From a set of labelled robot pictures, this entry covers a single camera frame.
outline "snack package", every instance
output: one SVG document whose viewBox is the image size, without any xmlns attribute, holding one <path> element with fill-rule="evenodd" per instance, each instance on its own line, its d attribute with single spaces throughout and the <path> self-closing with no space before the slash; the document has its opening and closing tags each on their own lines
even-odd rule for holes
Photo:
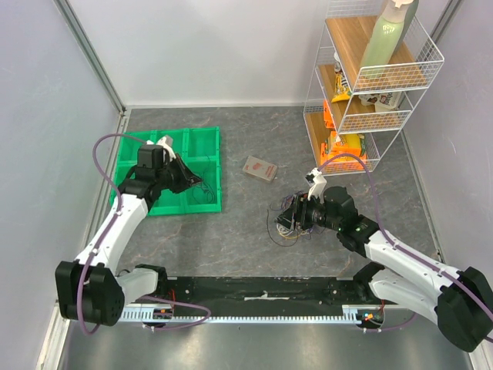
<svg viewBox="0 0 493 370">
<path fill-rule="evenodd" d="M 376 112 L 387 112 L 397 108 L 402 92 L 384 92 L 383 94 L 363 94 L 359 95 L 361 104 L 369 106 L 375 105 Z"/>
<path fill-rule="evenodd" d="M 335 130 L 334 121 L 332 120 L 332 114 L 330 113 L 329 102 L 324 100 L 324 121 L 325 126 L 328 129 Z"/>
<path fill-rule="evenodd" d="M 366 159 L 366 146 L 364 135 L 359 133 L 347 133 L 337 135 L 335 131 L 330 133 L 329 151 L 333 155 L 341 153 L 351 153 L 360 158 Z"/>
<path fill-rule="evenodd" d="M 361 104 L 364 106 L 369 106 L 371 104 L 375 104 L 378 101 L 379 94 L 363 94 L 359 95 L 361 100 Z"/>
<path fill-rule="evenodd" d="M 334 72 L 336 74 L 336 79 L 335 79 L 336 86 L 334 88 L 334 97 L 331 100 L 332 103 L 349 100 L 351 97 L 349 84 L 347 83 L 346 76 L 342 72 L 342 67 L 340 66 L 340 60 L 337 53 L 334 54 L 334 58 L 336 59 L 334 63 Z"/>
<path fill-rule="evenodd" d="M 378 94 L 378 100 L 375 102 L 375 109 L 380 107 L 385 110 L 393 110 L 397 108 L 399 100 L 401 99 L 401 91 L 398 92 L 385 92 Z"/>
<path fill-rule="evenodd" d="M 366 163 L 367 154 L 364 135 L 350 133 L 338 136 L 335 131 L 331 131 L 330 138 L 326 139 L 325 142 L 321 144 L 320 164 L 342 153 L 351 153 L 355 156 L 359 156 L 361 160 Z M 337 170 L 357 171 L 363 169 L 363 166 L 350 156 L 337 158 L 334 160 L 334 163 L 345 163 L 343 167 L 338 168 Z"/>
</svg>

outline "floor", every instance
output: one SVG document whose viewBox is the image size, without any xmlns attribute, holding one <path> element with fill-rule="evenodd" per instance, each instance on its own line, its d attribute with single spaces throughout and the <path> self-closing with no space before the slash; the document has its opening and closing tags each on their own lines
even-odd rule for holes
<svg viewBox="0 0 493 370">
<path fill-rule="evenodd" d="M 400 312 L 395 314 L 402 318 Z M 391 321 L 391 310 L 386 315 Z M 425 318 L 404 330 L 375 335 L 364 335 L 352 326 L 323 324 L 208 324 L 155 334 L 138 324 L 117 324 L 101 327 L 89 338 L 72 328 L 59 366 L 59 370 L 131 368 L 473 370 L 468 354 Z"/>
<path fill-rule="evenodd" d="M 351 277 L 367 263 L 344 249 L 334 232 L 301 237 L 292 247 L 275 245 L 267 234 L 267 208 L 278 207 L 287 194 L 307 190 L 304 175 L 315 166 L 301 107 L 134 109 L 128 131 L 211 126 L 221 128 L 223 211 L 147 217 L 125 249 L 120 269 L 145 263 L 165 266 L 171 275 Z M 279 167 L 272 183 L 243 174 L 249 155 Z M 386 228 L 436 257 L 400 137 L 373 175 Z M 345 186 L 358 210 L 373 217 L 364 174 L 329 177 L 328 185 Z M 268 224 L 282 243 L 273 223 L 276 215 L 270 212 Z"/>
<path fill-rule="evenodd" d="M 133 110 L 128 131 L 207 126 L 221 127 L 223 212 L 147 217 L 132 236 L 119 268 L 147 263 L 166 266 L 171 275 L 350 277 L 366 263 L 343 249 L 334 232 L 314 234 L 311 240 L 303 237 L 292 247 L 279 247 L 267 235 L 267 208 L 278 206 L 287 194 L 306 190 L 304 175 L 314 168 L 301 108 Z M 274 182 L 243 175 L 249 155 L 279 166 Z M 436 257 L 401 138 L 374 171 L 374 179 L 387 229 Z M 328 183 L 346 186 L 360 212 L 373 216 L 365 175 L 330 177 Z M 274 217 L 272 212 L 268 224 L 281 241 L 275 234 Z M 387 309 L 386 325 L 402 322 L 405 315 L 408 311 Z M 362 366 L 368 370 L 472 369 L 467 354 L 423 318 L 404 330 L 379 335 L 363 335 L 353 325 L 322 324 L 209 324 L 153 334 L 137 323 L 122 323 L 101 327 L 88 338 L 72 323 L 59 369 Z"/>
</svg>

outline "white wall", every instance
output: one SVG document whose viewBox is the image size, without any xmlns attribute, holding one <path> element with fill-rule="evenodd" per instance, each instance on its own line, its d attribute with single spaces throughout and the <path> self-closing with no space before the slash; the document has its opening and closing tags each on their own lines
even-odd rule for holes
<svg viewBox="0 0 493 370">
<path fill-rule="evenodd" d="M 327 0 L 71 0 L 127 105 L 303 102 Z"/>
<path fill-rule="evenodd" d="M 428 33 L 433 31 L 448 0 L 420 0 L 416 16 Z"/>
<path fill-rule="evenodd" d="M 0 367 L 35 367 L 55 268 L 81 248 L 118 115 L 54 2 L 0 2 Z"/>
<path fill-rule="evenodd" d="M 446 261 L 476 267 L 491 286 L 492 12 L 490 1 L 463 2 L 438 43 L 444 66 L 405 129 Z"/>
</svg>

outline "white wire rack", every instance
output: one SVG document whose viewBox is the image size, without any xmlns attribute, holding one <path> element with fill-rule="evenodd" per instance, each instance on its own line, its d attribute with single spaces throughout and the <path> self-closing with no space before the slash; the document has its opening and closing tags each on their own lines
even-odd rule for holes
<svg viewBox="0 0 493 370">
<path fill-rule="evenodd" d="M 304 119 L 307 126 L 308 137 L 314 151 L 314 156 L 317 161 L 317 165 L 321 166 L 323 163 L 320 159 L 321 143 L 325 141 L 328 136 L 325 135 L 328 130 L 324 127 L 313 127 L 313 125 L 323 123 L 324 114 L 324 100 L 314 99 L 308 100 L 304 107 Z M 370 171 L 373 171 L 380 161 L 380 151 L 377 148 L 377 144 L 371 133 L 364 134 L 364 142 L 366 147 L 367 159 L 365 164 Z M 364 172 L 363 167 L 356 160 L 348 160 L 345 162 L 332 162 L 326 165 L 322 169 L 324 175 L 336 175 L 344 173 L 359 173 Z"/>
<path fill-rule="evenodd" d="M 444 56 L 417 18 L 409 26 L 404 45 L 415 62 L 363 67 L 353 93 L 428 88 L 443 65 Z"/>
<path fill-rule="evenodd" d="M 327 56 L 323 56 L 322 60 L 330 59 Z M 320 70 L 318 68 L 315 69 L 315 75 L 317 76 L 317 81 L 320 85 L 320 90 L 324 95 L 324 99 L 327 101 L 328 105 L 331 109 L 334 108 L 333 104 L 330 102 L 330 97 L 327 93 L 327 88 L 324 84 L 324 80 L 320 75 Z M 397 110 L 391 110 L 389 112 L 375 112 L 375 113 L 360 113 L 360 114 L 351 114 L 348 113 L 348 108 L 353 104 L 358 104 L 357 95 L 351 97 L 351 99 L 345 103 L 347 104 L 344 116 L 340 122 L 334 118 L 333 121 L 336 123 L 336 131 L 339 134 L 343 133 L 369 133 L 375 131 L 389 131 L 389 130 L 400 130 L 402 126 L 405 124 L 406 119 L 412 113 L 414 106 L 409 100 L 407 93 L 403 93 L 403 98 L 401 98 L 401 102 L 397 108 Z"/>
<path fill-rule="evenodd" d="M 383 2 L 383 0 L 329 0 L 327 18 L 376 15 L 380 13 Z"/>
<path fill-rule="evenodd" d="M 361 39 L 368 39 L 386 1 L 329 0 L 327 21 L 320 37 L 304 107 L 304 119 L 318 166 L 322 164 L 321 144 L 330 136 L 330 129 L 326 128 L 324 122 L 324 101 L 330 108 L 337 134 L 365 135 L 366 164 L 372 171 L 394 142 L 443 65 L 443 55 L 421 23 L 414 18 L 404 37 L 404 43 L 394 54 L 390 64 L 360 68 L 366 45 Z M 336 51 L 350 85 L 351 98 L 346 102 L 332 103 Z M 358 97 L 363 94 L 388 92 L 402 92 L 396 110 L 389 112 L 374 112 L 372 107 L 362 106 Z M 395 135 L 382 133 L 392 140 L 380 139 L 380 132 L 384 131 L 395 132 Z M 363 169 L 357 161 L 331 163 L 323 170 L 326 175 L 359 172 L 363 172 Z"/>
<path fill-rule="evenodd" d="M 382 0 L 330 0 L 327 6 L 327 18 L 335 20 L 373 17 L 375 22 L 381 13 L 382 4 Z M 335 22 L 340 25 L 346 21 Z M 326 30 L 330 34 L 329 28 L 326 25 Z M 440 70 L 444 56 L 424 30 L 423 25 L 414 18 L 406 32 L 401 50 L 391 59 L 392 64 L 368 66 L 353 71 L 344 60 L 341 62 L 353 93 L 373 93 L 428 88 Z"/>
</svg>

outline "green tray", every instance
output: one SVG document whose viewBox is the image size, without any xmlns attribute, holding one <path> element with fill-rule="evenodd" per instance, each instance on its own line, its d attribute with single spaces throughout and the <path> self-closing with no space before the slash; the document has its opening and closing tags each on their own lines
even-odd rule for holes
<svg viewBox="0 0 493 370">
<path fill-rule="evenodd" d="M 150 216 L 201 214 L 222 210 L 219 127 L 153 130 L 128 134 L 142 140 L 151 140 L 153 143 L 165 135 L 171 136 L 175 153 L 182 157 L 193 173 L 205 180 L 200 186 L 180 194 L 164 190 L 151 208 Z M 114 177 L 116 185 L 120 185 L 130 167 L 137 164 L 137 150 L 140 145 L 141 143 L 132 139 L 121 139 Z M 111 204 L 115 196 L 115 192 L 112 191 L 109 197 Z"/>
</svg>

